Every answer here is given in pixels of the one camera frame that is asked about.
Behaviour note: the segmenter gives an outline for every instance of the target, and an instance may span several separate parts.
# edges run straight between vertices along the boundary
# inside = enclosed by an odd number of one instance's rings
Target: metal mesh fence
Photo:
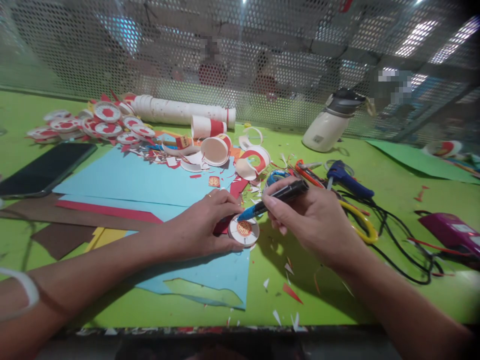
[[[446,0],[0,0],[0,86],[236,107],[296,131],[343,86],[378,112],[346,136],[475,147],[479,27]]]

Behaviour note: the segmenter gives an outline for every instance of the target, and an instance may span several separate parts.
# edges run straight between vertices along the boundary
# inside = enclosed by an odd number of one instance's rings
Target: black phone
[[[0,182],[0,198],[40,198],[97,150],[95,144],[64,142]]]

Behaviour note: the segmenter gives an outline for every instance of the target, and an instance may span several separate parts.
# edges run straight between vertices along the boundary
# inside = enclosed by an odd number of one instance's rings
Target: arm
[[[40,292],[40,302],[23,316],[0,323],[0,359],[16,358],[39,348],[83,308],[149,265],[242,250],[235,240],[215,237],[212,231],[220,219],[243,209],[226,190],[216,189],[210,195],[159,226],[29,271]],[[0,282],[1,311],[17,310],[26,304],[27,296],[16,280]]]
[[[290,205],[268,196],[296,178],[270,186],[263,202],[272,227],[289,230],[300,244],[334,270],[376,316],[404,359],[457,359],[472,339],[461,324],[440,312],[355,233],[335,194],[311,188]]]

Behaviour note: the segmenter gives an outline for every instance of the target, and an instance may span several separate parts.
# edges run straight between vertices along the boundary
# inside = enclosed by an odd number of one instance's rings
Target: electrical wire
[[[415,238],[412,234],[412,232],[410,231],[410,229],[408,228],[408,226],[405,225],[405,223],[399,219],[397,216],[395,216],[394,214],[392,214],[391,212],[383,209],[382,207],[378,206],[373,200],[368,200],[368,199],[364,199],[364,198],[358,198],[357,196],[354,196],[346,191],[342,191],[342,190],[339,190],[338,191],[339,193],[342,194],[343,197],[345,198],[348,198],[348,199],[352,199],[352,200],[355,200],[361,204],[364,204],[368,207],[370,207],[373,212],[375,213],[375,215],[378,217],[378,219],[380,220],[380,228],[379,228],[379,232],[378,232],[378,235],[380,236],[383,232],[383,230],[385,230],[388,235],[390,236],[390,238],[392,239],[393,243],[395,244],[395,246],[400,250],[400,252],[402,253],[402,255],[411,263],[413,264],[414,266],[416,266],[418,269],[420,269],[422,272],[426,273],[427,275],[427,279],[426,280],[418,280],[418,279],[415,279],[411,276],[409,276],[408,274],[406,274],[403,270],[401,270],[383,251],[381,251],[377,246],[375,245],[370,245],[372,246],[372,248],[377,251],[394,269],[396,269],[402,276],[404,276],[405,278],[407,278],[408,280],[416,283],[416,284],[420,284],[420,285],[428,285],[430,284],[430,282],[432,281],[431,279],[431,276],[443,276],[444,275],[444,270],[442,269],[442,267],[440,266],[440,264],[435,260],[435,255],[432,254],[431,252],[425,250],[421,245],[420,243],[418,242],[415,242],[414,241],[414,244],[415,246],[421,251],[421,253],[425,256],[425,258],[428,260],[428,267],[425,267],[423,264],[419,263],[418,261],[416,261],[413,257],[411,257],[406,251],[405,249],[401,246],[400,242],[397,240],[397,238],[395,237],[395,235],[393,234],[392,232],[392,229],[390,228],[389,224],[388,224],[388,219],[389,217],[393,218],[394,220],[396,220],[398,222],[398,224],[400,225],[400,227],[405,231],[405,233],[408,235],[408,237],[410,238]],[[432,273],[432,269],[433,268],[437,268],[438,270],[438,273]]]

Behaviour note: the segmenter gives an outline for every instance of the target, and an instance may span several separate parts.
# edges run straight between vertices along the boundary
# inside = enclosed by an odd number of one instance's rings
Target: right hand
[[[310,186],[303,195],[288,204],[269,195],[297,181],[289,176],[264,192],[271,226],[282,235],[289,229],[300,244],[331,269],[354,262],[367,247],[355,232],[333,191]]]

